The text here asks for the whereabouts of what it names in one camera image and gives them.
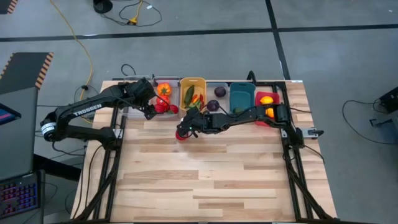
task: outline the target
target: floor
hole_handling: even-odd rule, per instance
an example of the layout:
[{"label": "floor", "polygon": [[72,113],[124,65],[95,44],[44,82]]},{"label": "floor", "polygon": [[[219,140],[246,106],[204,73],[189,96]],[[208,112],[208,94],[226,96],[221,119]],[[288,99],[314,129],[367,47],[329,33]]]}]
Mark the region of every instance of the floor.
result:
[{"label": "floor", "polygon": [[[339,218],[369,223],[398,219],[397,146],[359,137],[341,114],[346,100],[373,102],[397,86],[397,1],[147,0],[161,11],[162,22],[140,28],[100,17],[90,0],[54,1],[84,39],[93,60],[91,85],[97,89],[103,80],[123,77],[124,63],[148,76],[241,79],[253,70],[257,79],[303,80],[316,127],[325,130],[320,146]],[[118,16],[132,2],[137,1],[114,1],[108,16]],[[125,13],[131,16],[135,10]],[[158,18],[143,7],[139,22]],[[73,101],[75,90],[88,78],[88,59],[48,0],[20,0],[11,15],[0,15],[0,30],[0,64],[13,52],[55,53],[39,105]],[[38,107],[37,124],[52,110]],[[371,106],[350,104],[346,115],[363,135],[396,140],[389,127],[370,126],[368,119],[378,116]],[[88,126],[79,119],[73,123]],[[83,145],[64,140],[57,147],[72,151]],[[36,138],[35,153],[59,155],[41,138]],[[55,160],[81,162],[70,156]],[[58,192],[47,204],[45,223],[66,220],[65,197],[70,192],[69,198],[74,197],[76,183],[51,176],[47,182],[58,185]],[[48,187],[46,197],[52,194]]]}]

